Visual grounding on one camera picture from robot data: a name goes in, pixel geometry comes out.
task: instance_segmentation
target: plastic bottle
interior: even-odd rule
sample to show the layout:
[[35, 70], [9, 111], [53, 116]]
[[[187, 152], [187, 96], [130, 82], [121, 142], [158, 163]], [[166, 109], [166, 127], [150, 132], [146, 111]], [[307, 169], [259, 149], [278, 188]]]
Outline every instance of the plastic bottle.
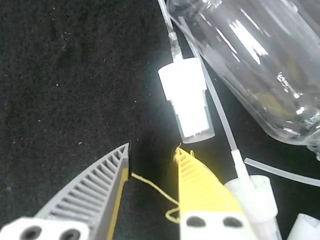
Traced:
[[169, 0], [168, 11], [265, 132], [320, 160], [320, 32], [306, 13], [288, 0]]

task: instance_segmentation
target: black background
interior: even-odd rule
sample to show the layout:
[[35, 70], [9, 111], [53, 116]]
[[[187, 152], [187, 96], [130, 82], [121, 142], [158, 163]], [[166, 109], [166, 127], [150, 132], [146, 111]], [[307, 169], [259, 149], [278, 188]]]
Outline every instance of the black background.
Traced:
[[[158, 69], [172, 61], [156, 0], [2, 0], [0, 3], [0, 226], [33, 216], [91, 163], [130, 142], [131, 169], [177, 197], [172, 151], [180, 135]], [[183, 36], [185, 57], [191, 52]], [[320, 179], [303, 146], [269, 137], [211, 72], [244, 157]], [[216, 136], [193, 149], [225, 183], [236, 174], [210, 99]], [[320, 219], [320, 189], [271, 178], [284, 239], [298, 213]], [[124, 187], [115, 240], [179, 237], [174, 207], [148, 185]]]

